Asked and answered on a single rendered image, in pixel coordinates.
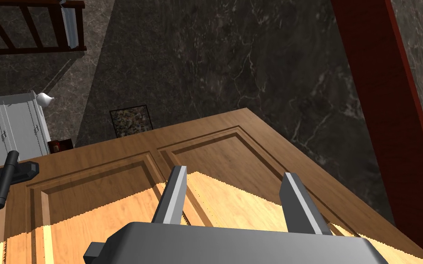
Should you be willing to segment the dark framed wall picture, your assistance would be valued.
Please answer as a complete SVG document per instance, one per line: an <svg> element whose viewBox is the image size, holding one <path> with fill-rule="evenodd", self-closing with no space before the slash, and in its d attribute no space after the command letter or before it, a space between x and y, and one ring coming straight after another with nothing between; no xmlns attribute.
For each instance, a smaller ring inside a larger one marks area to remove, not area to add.
<svg viewBox="0 0 423 264"><path fill-rule="evenodd" d="M110 116L117 138L154 129L147 105L111 110Z"/></svg>

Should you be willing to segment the white vase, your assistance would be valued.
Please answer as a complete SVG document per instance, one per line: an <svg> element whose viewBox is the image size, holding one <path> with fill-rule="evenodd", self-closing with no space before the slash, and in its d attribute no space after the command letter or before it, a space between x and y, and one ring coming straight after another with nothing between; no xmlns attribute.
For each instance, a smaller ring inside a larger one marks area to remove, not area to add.
<svg viewBox="0 0 423 264"><path fill-rule="evenodd" d="M48 96L45 93L39 93L36 95L36 101L38 105L42 108L48 107L50 103L55 99L53 97Z"/></svg>

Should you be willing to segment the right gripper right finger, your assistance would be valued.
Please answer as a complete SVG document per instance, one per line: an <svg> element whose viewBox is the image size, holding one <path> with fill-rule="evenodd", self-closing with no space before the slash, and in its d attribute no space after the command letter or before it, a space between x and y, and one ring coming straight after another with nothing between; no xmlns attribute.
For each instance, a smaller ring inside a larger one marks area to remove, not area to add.
<svg viewBox="0 0 423 264"><path fill-rule="evenodd" d="M279 197L288 232L332 234L297 174L284 173Z"/></svg>

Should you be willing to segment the brown wooden door leaf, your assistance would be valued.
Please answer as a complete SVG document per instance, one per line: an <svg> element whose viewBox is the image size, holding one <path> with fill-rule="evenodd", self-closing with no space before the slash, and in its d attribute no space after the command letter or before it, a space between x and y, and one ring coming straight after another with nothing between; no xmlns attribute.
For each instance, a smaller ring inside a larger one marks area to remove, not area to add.
<svg viewBox="0 0 423 264"><path fill-rule="evenodd" d="M285 231L279 189L296 173L333 234L368 239L389 264L423 249L248 109L38 157L0 210L0 264L84 264L91 242L153 218L171 169L187 166L183 222Z"/></svg>

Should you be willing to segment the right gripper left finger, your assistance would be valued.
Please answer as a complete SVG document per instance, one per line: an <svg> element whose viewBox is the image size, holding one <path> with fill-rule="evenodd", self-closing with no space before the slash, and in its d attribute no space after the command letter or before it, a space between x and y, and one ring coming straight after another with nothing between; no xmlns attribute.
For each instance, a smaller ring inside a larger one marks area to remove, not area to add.
<svg viewBox="0 0 423 264"><path fill-rule="evenodd" d="M174 166L159 204L153 216L153 223L181 223L187 190L187 167Z"/></svg>

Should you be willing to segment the dark red wooden shelf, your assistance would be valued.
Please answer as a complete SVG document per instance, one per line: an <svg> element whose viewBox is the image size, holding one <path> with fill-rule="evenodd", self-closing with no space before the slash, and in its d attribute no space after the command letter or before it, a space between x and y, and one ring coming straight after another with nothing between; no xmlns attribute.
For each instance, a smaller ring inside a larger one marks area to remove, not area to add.
<svg viewBox="0 0 423 264"><path fill-rule="evenodd" d="M0 24L0 37L7 48L0 49L0 55L57 53L71 51L86 51L83 30L82 0L0 0L0 6L19 7L25 23L36 44L35 48L16 48L10 37ZM57 41L55 47L43 45L29 7L43 7L48 9L51 25Z"/></svg>

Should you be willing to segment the white cabinet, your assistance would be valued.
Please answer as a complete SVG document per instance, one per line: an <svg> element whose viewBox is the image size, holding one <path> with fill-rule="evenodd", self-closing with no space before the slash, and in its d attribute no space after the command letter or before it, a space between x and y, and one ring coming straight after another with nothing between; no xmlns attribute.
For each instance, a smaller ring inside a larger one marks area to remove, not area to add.
<svg viewBox="0 0 423 264"><path fill-rule="evenodd" d="M0 96L0 166L12 150L19 152L19 161L50 153L50 136L36 95L30 91Z"/></svg>

